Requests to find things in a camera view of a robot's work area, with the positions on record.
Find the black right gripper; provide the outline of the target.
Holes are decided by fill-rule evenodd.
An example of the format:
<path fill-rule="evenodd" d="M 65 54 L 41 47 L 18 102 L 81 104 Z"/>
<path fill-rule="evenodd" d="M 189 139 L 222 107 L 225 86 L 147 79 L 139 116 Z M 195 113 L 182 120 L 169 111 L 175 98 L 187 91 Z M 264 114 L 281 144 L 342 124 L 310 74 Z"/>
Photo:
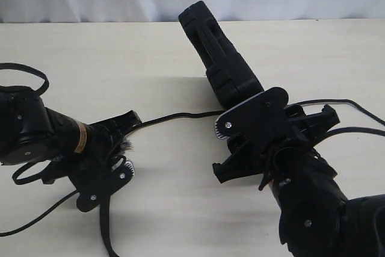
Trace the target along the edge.
<path fill-rule="evenodd" d="M 267 137 L 257 132 L 251 137 L 236 134 L 228 139 L 231 155 L 223 163 L 212 164 L 221 184 L 253 175 L 262 175 L 262 185 L 270 183 L 291 164 L 315 155 L 313 142 L 340 123 L 336 110 L 329 105 L 309 115 L 298 104 L 283 111 L 289 126 L 282 135 Z"/>

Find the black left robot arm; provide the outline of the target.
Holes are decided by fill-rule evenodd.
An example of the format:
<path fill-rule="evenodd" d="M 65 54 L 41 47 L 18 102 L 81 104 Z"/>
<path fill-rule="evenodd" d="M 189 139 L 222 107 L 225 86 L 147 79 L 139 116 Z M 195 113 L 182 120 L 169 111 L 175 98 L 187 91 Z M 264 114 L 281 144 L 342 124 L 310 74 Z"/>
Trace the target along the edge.
<path fill-rule="evenodd" d="M 86 124 L 46 107 L 27 86 L 1 87 L 1 164 L 51 160 L 80 169 L 106 165 L 122 150 L 126 135 L 141 123 L 130 110 Z"/>

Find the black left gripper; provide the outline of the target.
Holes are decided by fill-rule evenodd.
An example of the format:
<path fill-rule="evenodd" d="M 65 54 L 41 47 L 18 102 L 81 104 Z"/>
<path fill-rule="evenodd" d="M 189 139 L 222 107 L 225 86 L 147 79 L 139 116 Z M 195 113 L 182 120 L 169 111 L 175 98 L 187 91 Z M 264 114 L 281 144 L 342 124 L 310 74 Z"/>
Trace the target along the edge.
<path fill-rule="evenodd" d="M 105 167 L 117 160 L 118 155 L 126 152 L 126 137 L 136 127 L 141 125 L 138 114 L 130 110 L 127 113 L 114 117 L 112 120 L 103 120 L 87 125 L 81 125 L 81 136 L 79 139 L 79 169 L 90 170 Z"/>

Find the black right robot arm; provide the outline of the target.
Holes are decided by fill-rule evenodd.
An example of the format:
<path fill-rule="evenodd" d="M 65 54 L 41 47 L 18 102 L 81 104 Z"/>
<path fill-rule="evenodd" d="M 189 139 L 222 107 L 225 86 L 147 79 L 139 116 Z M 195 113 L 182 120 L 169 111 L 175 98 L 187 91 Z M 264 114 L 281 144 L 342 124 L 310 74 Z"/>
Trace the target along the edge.
<path fill-rule="evenodd" d="M 349 199 L 336 171 L 315 149 L 326 138 L 378 129 L 337 128 L 333 99 L 308 115 L 304 103 L 247 101 L 229 105 L 215 121 L 230 156 L 213 164 L 220 182 L 261 175 L 280 208 L 279 238 L 294 256 L 383 256 L 384 196 Z"/>

